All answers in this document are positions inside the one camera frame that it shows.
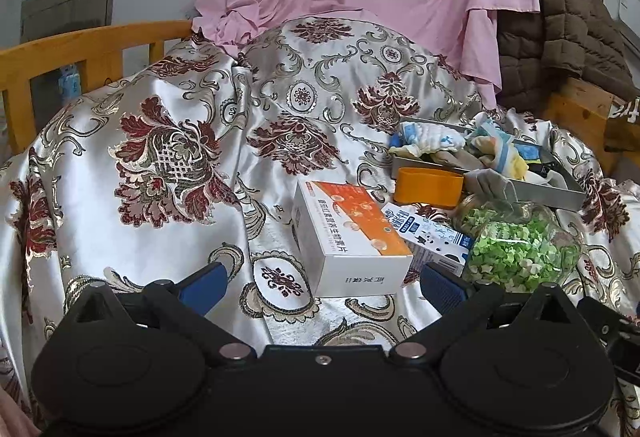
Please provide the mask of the orange white medicine box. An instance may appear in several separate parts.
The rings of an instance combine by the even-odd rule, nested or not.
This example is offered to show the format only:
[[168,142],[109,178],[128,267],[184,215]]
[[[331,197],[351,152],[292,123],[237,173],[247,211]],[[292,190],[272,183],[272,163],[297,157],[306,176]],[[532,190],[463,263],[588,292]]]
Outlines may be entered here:
[[413,255],[362,186],[300,179],[292,223],[314,296],[400,290]]

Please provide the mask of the grey window frame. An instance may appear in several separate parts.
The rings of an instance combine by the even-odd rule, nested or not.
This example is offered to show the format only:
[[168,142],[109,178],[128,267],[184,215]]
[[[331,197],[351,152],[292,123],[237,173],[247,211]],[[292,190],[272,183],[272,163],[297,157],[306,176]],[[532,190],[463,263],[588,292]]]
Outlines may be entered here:
[[110,25],[113,0],[24,0],[20,43]]

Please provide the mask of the grey glove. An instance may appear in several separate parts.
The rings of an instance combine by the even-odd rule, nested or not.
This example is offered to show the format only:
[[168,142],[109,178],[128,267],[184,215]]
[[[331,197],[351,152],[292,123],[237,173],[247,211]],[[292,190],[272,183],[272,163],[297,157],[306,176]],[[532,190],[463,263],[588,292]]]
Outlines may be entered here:
[[490,168],[467,171],[464,186],[466,191],[485,200],[514,203],[518,199],[513,182]]

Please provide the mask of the metal tray with frog painting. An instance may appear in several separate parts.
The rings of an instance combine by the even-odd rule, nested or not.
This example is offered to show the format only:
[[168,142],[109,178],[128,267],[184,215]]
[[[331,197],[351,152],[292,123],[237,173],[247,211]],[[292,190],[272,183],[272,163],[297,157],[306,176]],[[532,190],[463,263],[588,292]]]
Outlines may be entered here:
[[[419,120],[419,122],[438,123],[434,120]],[[461,126],[448,125],[445,123],[439,124],[444,124],[452,129],[460,131],[461,134],[463,134],[463,136],[465,137],[465,140],[467,137],[469,137],[470,134],[472,134],[472,131],[477,126],[480,126],[477,125],[475,127],[465,128]],[[550,186],[535,186],[534,184],[527,183],[525,179],[510,179],[513,182],[516,196],[518,197],[518,199],[514,203],[532,202],[534,204],[539,204],[551,208],[567,209],[571,212],[576,212],[576,210],[580,209],[580,206],[582,206],[582,202],[585,198],[585,192],[582,191],[582,188],[579,186],[576,179],[570,175],[570,173],[561,165],[560,161],[551,152],[534,142],[520,141],[518,139],[515,139],[515,137],[514,144],[516,146],[516,149],[518,149],[518,152],[520,152],[521,156],[528,164],[528,170],[538,172],[538,174],[540,175],[544,175],[548,169],[559,171],[559,173],[563,175],[568,186],[567,190],[561,190],[550,188]],[[473,151],[467,144],[461,150],[465,150],[466,152],[469,152],[478,158],[478,153]],[[390,156],[392,157],[392,177],[395,180],[395,186],[396,175],[401,167],[428,167],[445,169],[456,172],[457,174],[462,175],[463,178],[464,174],[467,171],[470,171],[434,163],[431,159],[431,155],[423,155],[420,160],[418,160],[417,158],[407,158],[396,156],[393,154],[390,154]],[[469,192],[466,191],[463,183],[462,195],[459,204],[461,203],[462,196],[465,193]]]

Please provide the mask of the white baby hat blue print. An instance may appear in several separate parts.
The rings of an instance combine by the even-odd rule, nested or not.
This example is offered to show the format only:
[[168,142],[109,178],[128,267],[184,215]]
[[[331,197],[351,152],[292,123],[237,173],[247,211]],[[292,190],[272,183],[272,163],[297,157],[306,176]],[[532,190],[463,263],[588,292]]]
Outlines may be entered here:
[[390,138],[390,154],[420,158],[440,151],[458,152],[466,145],[460,131],[439,123],[402,122]]

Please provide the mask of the white blue patterned cloth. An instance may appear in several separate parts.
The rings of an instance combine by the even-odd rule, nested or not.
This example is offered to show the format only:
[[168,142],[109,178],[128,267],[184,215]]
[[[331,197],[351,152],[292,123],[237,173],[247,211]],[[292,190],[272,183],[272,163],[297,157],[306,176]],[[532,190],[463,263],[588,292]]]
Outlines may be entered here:
[[534,184],[535,186],[550,186],[550,188],[567,190],[568,186],[562,174],[559,171],[548,169],[544,175],[538,174],[535,171],[527,171],[525,176],[527,183]]

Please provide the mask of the white air conditioner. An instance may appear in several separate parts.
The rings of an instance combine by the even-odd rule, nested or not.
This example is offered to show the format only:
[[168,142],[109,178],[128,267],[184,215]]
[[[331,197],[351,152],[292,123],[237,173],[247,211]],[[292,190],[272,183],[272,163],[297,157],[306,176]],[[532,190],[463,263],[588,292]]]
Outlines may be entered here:
[[639,0],[603,0],[623,38],[631,47],[639,49],[640,6]]

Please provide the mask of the brown quilted jacket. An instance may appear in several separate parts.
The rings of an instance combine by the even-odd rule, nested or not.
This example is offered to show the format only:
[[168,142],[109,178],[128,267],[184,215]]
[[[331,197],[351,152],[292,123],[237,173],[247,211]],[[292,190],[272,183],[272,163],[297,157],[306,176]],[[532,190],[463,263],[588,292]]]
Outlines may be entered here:
[[498,105],[538,111],[569,77],[625,101],[638,96],[620,36],[602,0],[539,0],[540,11],[500,11]]

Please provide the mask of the orange silicone cup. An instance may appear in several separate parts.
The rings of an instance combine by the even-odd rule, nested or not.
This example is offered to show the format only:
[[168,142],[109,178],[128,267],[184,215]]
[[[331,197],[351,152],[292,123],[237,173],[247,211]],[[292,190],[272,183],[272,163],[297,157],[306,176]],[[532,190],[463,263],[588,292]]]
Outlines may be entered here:
[[463,176],[453,171],[401,167],[396,175],[394,201],[400,205],[420,203],[452,209],[461,200],[463,183]]

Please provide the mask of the striped colourful towel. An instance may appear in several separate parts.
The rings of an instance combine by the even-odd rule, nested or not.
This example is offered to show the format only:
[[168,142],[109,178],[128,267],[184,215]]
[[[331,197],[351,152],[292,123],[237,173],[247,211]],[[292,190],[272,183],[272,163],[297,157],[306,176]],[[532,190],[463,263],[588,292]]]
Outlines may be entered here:
[[478,159],[503,177],[524,180],[528,164],[514,144],[512,134],[507,134],[490,120],[477,126],[466,144],[478,153]]

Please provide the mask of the floral satin bedspread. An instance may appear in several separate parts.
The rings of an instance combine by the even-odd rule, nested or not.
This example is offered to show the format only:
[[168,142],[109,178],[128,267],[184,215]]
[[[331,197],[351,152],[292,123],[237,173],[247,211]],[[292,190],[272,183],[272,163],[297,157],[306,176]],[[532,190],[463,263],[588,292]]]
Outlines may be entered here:
[[491,119],[554,153],[586,192],[556,215],[586,252],[564,290],[638,319],[639,189],[606,178],[582,140],[486,111],[472,82],[369,22],[295,20],[237,56],[192,36],[65,105],[1,167],[2,434],[39,434],[32,364],[90,285],[130,293],[220,261],[229,287],[210,319],[256,346],[391,346],[434,321],[416,277],[390,295],[312,296],[291,226],[302,178],[387,202],[388,140],[410,119]]

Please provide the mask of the bag of green beads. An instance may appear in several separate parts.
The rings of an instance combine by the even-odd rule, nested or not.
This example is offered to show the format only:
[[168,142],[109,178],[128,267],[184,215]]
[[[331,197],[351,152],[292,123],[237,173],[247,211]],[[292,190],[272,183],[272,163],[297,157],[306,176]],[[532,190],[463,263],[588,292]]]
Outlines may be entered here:
[[546,206],[470,195],[456,208],[452,224],[472,239],[462,278],[496,283],[509,293],[561,284],[582,257],[582,246]]

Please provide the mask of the beige grey sock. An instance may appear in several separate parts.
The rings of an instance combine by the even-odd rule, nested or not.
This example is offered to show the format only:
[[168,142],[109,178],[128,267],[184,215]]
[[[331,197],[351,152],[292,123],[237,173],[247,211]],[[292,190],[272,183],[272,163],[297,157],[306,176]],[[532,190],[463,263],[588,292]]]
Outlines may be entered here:
[[431,154],[434,163],[464,170],[484,169],[484,164],[474,155],[465,150],[451,152],[440,150]]

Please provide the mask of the small milk carton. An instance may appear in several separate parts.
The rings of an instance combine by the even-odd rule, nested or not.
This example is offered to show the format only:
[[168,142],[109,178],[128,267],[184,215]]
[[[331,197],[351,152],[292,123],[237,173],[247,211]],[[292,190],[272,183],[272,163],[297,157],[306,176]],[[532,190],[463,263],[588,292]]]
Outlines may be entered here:
[[426,219],[405,206],[388,203],[382,213],[413,253],[408,275],[418,275],[426,264],[433,264],[461,277],[474,244],[469,235]]

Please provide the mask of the wooden bed frame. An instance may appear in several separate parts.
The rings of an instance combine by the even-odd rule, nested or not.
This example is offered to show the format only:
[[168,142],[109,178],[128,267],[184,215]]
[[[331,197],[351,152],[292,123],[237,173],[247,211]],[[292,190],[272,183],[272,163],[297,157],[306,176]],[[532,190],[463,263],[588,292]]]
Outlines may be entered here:
[[[141,22],[75,30],[26,42],[1,53],[1,91],[9,145],[21,153],[35,140],[37,129],[30,81],[66,64],[79,68],[81,89],[92,91],[122,78],[122,52],[147,46],[149,61],[165,54],[165,42],[185,38],[188,21]],[[569,78],[552,94],[542,117],[576,134],[603,167],[613,175],[624,162],[638,163],[637,152],[604,149],[605,123],[610,108],[622,100],[581,79]]]

